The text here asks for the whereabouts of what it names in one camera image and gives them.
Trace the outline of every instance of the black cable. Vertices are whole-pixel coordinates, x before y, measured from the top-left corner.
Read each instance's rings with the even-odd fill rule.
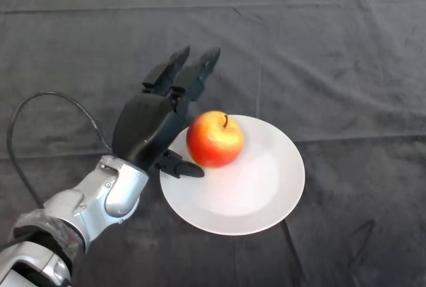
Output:
[[[13,240],[11,240],[11,241],[9,241],[9,242],[1,245],[0,246],[0,252],[3,251],[6,248],[12,247],[12,246],[14,246],[16,244],[19,244],[21,242],[24,242],[24,241],[30,239],[30,237],[32,235],[34,235],[34,232],[28,232],[28,233],[26,233],[26,234],[24,234],[24,235],[22,235],[22,236],[20,236],[18,238],[15,238],[15,239],[13,239]]]
[[[13,129],[15,127],[15,123],[17,120],[17,117],[19,115],[19,113],[21,112],[22,108],[25,106],[25,104],[27,104],[30,100],[35,99],[37,97],[43,96],[43,95],[53,95],[53,96],[57,96],[57,97],[61,97],[63,99],[66,99],[67,101],[71,102],[72,104],[74,104],[77,108],[80,109],[80,111],[83,112],[83,114],[86,115],[86,117],[90,120],[92,126],[95,128],[96,133],[98,134],[99,139],[101,140],[101,142],[103,143],[103,145],[106,147],[106,149],[109,152],[112,152],[111,147],[108,145],[107,139],[105,138],[105,136],[102,134],[101,129],[99,128],[98,124],[96,123],[95,119],[89,114],[89,112],[82,106],[82,104],[80,104],[79,102],[77,102],[76,100],[72,99],[70,96],[67,96],[65,94],[62,94],[60,92],[55,92],[55,91],[44,91],[44,92],[39,92],[39,93],[35,93],[34,95],[28,97],[27,99],[25,99],[13,112],[12,116],[11,116],[11,120],[9,122],[9,128],[7,129],[7,138],[6,138],[6,142],[7,142],[7,152],[9,153],[9,156],[11,158],[12,164],[15,167],[19,177],[21,178],[22,182],[24,183],[25,187],[27,188],[27,190],[30,192],[31,196],[34,198],[35,202],[37,203],[37,206],[39,208],[44,208],[43,205],[43,201],[40,198],[40,196],[37,194],[36,190],[34,189],[33,185],[31,185],[31,183],[28,181],[27,176],[25,176],[25,173],[21,167],[21,165],[19,164],[17,157],[15,156],[15,151],[13,150],[13,143],[12,143],[12,138],[13,138]]]

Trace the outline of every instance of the plate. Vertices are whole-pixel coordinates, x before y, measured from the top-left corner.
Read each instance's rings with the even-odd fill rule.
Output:
[[[283,220],[299,202],[305,185],[302,157],[294,143],[273,125],[231,115],[245,143],[239,157],[221,168],[204,168],[202,178],[174,178],[160,172],[169,205],[185,221],[207,232],[245,235]],[[186,131],[170,145],[185,160]]]

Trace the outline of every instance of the dark gray cloth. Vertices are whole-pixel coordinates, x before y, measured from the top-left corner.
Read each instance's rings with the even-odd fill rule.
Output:
[[[27,95],[82,101],[111,138],[124,102],[185,46],[222,56],[190,116],[261,118],[297,144],[306,187],[288,224],[310,286],[424,286],[426,0],[0,0],[0,135]],[[102,147],[72,105],[19,119],[18,156],[43,198]],[[35,207],[0,144],[0,238]],[[290,286],[279,226],[230,238],[181,220],[153,176],[75,286]]]

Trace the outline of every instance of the apple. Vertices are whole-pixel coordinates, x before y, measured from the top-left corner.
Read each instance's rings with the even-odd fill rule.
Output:
[[[217,168],[234,161],[241,153],[244,134],[232,117],[211,111],[192,121],[186,133],[186,145],[197,164]]]

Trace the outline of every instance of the robotic arm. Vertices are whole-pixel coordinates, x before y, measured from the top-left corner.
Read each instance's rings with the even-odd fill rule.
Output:
[[[204,90],[220,50],[182,69],[188,55],[189,47],[155,67],[142,93],[124,106],[112,140],[114,154],[103,156],[80,184],[54,195],[44,209],[19,217],[10,239],[21,242],[0,252],[0,287],[71,286],[73,267],[91,242],[132,216],[150,168],[176,178],[204,176],[168,147],[184,126],[189,102]]]

